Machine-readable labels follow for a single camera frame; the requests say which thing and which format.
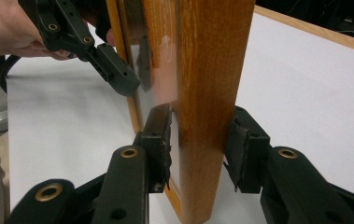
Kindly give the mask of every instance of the metal ring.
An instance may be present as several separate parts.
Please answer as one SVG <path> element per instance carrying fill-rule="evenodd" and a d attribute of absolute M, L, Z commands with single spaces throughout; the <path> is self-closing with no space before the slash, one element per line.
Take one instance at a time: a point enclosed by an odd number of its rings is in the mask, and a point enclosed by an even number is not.
<path fill-rule="evenodd" d="M 278 151 L 278 154 L 284 158 L 287 158 L 287 159 L 296 159 L 298 158 L 298 154 L 290 149 L 286 149 L 286 148 L 283 148 L 283 149 L 280 149 Z"/>
<path fill-rule="evenodd" d="M 49 24 L 49 29 L 51 29 L 52 31 L 55 31 L 58 29 L 58 26 L 56 24 Z"/>
<path fill-rule="evenodd" d="M 52 193 L 46 193 L 47 190 L 53 189 L 54 192 Z M 36 195 L 35 195 L 35 199 L 39 202 L 48 202 L 56 197 L 58 197 L 61 192 L 63 192 L 63 185 L 61 185 L 60 183 L 52 183 L 49 184 L 45 187 L 43 187 L 42 189 L 40 189 Z"/>
<path fill-rule="evenodd" d="M 84 38 L 83 38 L 83 41 L 84 41 L 85 43 L 90 43 L 90 42 L 92 42 L 92 39 L 89 38 L 89 37 L 84 37 Z"/>
<path fill-rule="evenodd" d="M 138 155 L 138 150 L 135 148 L 126 148 L 121 152 L 121 156 L 124 158 L 132 158 L 134 156 Z"/>

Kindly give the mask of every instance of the white tabletop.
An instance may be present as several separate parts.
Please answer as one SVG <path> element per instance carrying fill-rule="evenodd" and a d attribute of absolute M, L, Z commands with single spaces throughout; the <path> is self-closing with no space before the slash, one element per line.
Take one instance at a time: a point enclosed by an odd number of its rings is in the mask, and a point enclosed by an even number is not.
<path fill-rule="evenodd" d="M 76 187 L 106 171 L 134 132 L 124 97 L 79 60 L 23 59 L 7 82 L 10 193 L 14 207 L 51 178 Z M 237 96 L 272 137 L 324 177 L 354 192 L 354 49 L 254 15 Z M 265 223 L 258 195 L 234 193 L 223 169 L 207 223 Z M 150 195 L 151 223 L 178 223 L 164 194 Z"/>

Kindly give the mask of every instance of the human hand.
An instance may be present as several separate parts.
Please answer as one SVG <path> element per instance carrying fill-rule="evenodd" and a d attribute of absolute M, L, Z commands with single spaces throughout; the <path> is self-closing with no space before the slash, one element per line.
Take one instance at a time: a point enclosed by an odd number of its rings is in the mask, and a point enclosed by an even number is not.
<path fill-rule="evenodd" d="M 108 32 L 107 39 L 111 45 L 114 45 L 111 31 Z M 50 56 L 57 60 L 66 60 L 69 52 L 48 50 L 18 1 L 0 0 L 0 55 L 5 54 L 21 57 Z"/>

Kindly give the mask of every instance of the black clamp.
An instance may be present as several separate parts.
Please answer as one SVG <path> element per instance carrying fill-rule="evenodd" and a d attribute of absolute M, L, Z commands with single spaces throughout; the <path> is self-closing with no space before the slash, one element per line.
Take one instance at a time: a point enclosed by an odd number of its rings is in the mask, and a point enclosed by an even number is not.
<path fill-rule="evenodd" d="M 261 159 L 266 158 L 269 147 L 269 135 L 247 110 L 236 106 L 225 150 L 228 163 L 224 163 L 234 183 L 235 191 L 237 187 L 242 193 L 261 191 L 258 178 L 259 164 Z"/>
<path fill-rule="evenodd" d="M 151 109 L 143 132 L 117 149 L 108 170 L 75 189 L 51 179 L 28 191 L 7 224 L 148 223 L 149 193 L 163 192 L 170 178 L 171 106 Z"/>
<path fill-rule="evenodd" d="M 225 155 L 235 190 L 262 194 L 268 223 L 354 223 L 354 194 L 328 183 L 298 150 L 271 147 L 243 108 L 235 108 Z"/>
<path fill-rule="evenodd" d="M 82 61 L 89 61 L 117 93 L 135 93 L 140 82 L 134 70 L 108 44 L 95 47 L 94 38 L 70 0 L 19 0 L 19 4 L 49 50 L 64 49 L 76 54 Z"/>

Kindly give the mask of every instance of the wooden post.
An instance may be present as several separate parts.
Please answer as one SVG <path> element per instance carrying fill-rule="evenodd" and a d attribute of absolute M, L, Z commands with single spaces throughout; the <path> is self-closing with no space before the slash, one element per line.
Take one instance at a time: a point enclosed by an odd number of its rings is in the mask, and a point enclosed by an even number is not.
<path fill-rule="evenodd" d="M 204 223 L 211 217 L 254 3 L 179 0 L 182 223 Z"/>
<path fill-rule="evenodd" d="M 107 3 L 118 52 L 134 64 L 133 45 L 143 37 L 137 25 L 142 12 L 131 10 L 138 10 L 139 2 Z M 145 108 L 176 101 L 179 164 L 173 165 L 179 165 L 179 189 L 168 191 L 168 196 L 184 224 L 204 223 L 211 217 L 254 3 L 142 2 L 151 58 L 150 91 L 141 91 L 139 101 Z"/>

